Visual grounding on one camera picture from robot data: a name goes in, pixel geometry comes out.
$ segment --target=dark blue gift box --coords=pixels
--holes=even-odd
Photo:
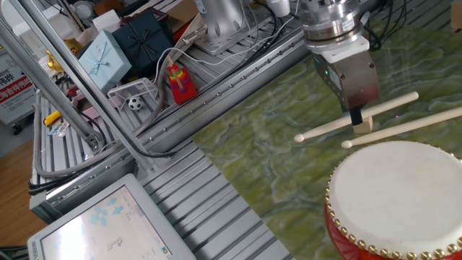
[[[152,12],[140,15],[113,32],[113,36],[130,61],[129,76],[154,75],[162,52],[172,47]]]

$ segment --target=table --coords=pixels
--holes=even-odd
[[[462,35],[405,26],[372,54],[380,100],[419,99],[374,117],[374,131],[462,105]],[[351,126],[295,143],[295,134],[342,116],[311,57],[236,105],[193,140],[298,260],[341,259],[323,219],[326,181],[355,149]],[[462,118],[384,139],[429,142],[462,155]]]

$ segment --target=drumstick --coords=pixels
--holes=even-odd
[[[419,94],[415,91],[410,92],[409,94],[402,95],[395,99],[389,100],[387,102],[376,105],[375,107],[368,108],[362,111],[362,117],[368,118],[370,116],[377,115],[379,113],[389,111],[392,108],[398,107],[400,105],[412,102],[419,98]],[[303,142],[305,139],[313,138],[320,136],[321,134],[326,134],[330,131],[339,129],[341,127],[352,124],[352,119],[349,116],[332,121],[331,123],[324,124],[322,126],[316,127],[315,129],[309,130],[304,134],[298,134],[295,136],[294,140],[296,142]]]
[[[462,116],[462,107],[447,110],[445,112],[437,113],[425,118],[417,119],[408,123],[403,123],[398,126],[393,126],[384,130],[376,131],[375,133],[366,134],[351,141],[347,140],[341,143],[345,149],[349,149],[354,145],[367,144],[386,137],[391,137],[397,134],[406,133],[415,129],[426,127],[432,124],[440,123],[449,119]]]

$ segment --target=monitor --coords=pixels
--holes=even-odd
[[[31,260],[194,260],[129,174],[27,242]]]

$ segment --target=red drum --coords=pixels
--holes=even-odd
[[[417,142],[358,150],[326,189],[328,233],[345,260],[462,260],[462,162]]]

